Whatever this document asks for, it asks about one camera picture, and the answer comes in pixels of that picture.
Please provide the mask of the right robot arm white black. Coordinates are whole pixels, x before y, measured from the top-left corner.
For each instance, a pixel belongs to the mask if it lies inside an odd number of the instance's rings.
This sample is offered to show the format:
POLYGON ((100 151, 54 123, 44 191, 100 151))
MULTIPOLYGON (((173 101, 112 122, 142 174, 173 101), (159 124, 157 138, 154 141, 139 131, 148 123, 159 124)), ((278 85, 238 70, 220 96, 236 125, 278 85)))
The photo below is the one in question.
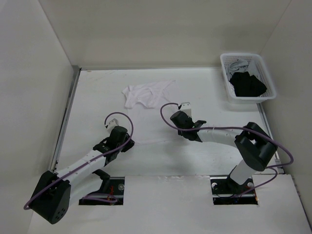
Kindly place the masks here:
POLYGON ((170 120, 179 129, 178 135, 185 139, 224 144, 239 151, 242 160, 226 179, 226 187, 233 194, 239 193, 253 174, 264 171, 277 150, 277 146, 267 140, 269 136, 254 122, 249 122, 245 127, 264 135, 265 138, 249 131, 242 131, 237 135, 233 130, 201 130, 200 127, 206 122, 193 122, 183 111, 174 113, 170 120))

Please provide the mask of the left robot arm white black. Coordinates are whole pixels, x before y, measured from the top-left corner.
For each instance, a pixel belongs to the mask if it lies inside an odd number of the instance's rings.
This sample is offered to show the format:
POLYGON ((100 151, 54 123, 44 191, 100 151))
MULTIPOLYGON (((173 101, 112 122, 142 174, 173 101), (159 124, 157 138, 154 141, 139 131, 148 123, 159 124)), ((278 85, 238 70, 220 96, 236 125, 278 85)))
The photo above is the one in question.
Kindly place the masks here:
POLYGON ((72 203, 89 199, 94 189, 98 194, 109 190, 110 176, 102 168, 130 150, 135 142, 126 128, 114 126, 107 138, 96 144, 82 159, 65 169, 41 175, 25 210, 32 210, 50 224, 59 222, 72 203))

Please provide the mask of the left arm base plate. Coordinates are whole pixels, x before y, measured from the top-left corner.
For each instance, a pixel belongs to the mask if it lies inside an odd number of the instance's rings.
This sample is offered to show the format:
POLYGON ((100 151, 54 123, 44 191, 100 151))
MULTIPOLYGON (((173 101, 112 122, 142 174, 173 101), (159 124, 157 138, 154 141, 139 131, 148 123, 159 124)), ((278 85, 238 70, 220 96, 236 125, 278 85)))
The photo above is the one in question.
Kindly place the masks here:
POLYGON ((125 191, 125 177, 111 177, 102 182, 97 191, 91 192, 90 197, 98 200, 80 199, 80 206, 118 206, 123 205, 125 191))

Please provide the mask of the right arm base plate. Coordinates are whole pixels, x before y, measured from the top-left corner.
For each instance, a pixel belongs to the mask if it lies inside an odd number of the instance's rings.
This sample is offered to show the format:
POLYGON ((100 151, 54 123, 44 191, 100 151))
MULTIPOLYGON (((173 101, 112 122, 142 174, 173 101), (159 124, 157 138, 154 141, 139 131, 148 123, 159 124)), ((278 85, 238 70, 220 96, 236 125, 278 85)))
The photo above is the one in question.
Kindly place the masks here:
POLYGON ((226 176, 210 177, 210 183, 214 205, 258 205, 255 191, 246 192, 254 186, 251 177, 242 185, 236 185, 226 176))

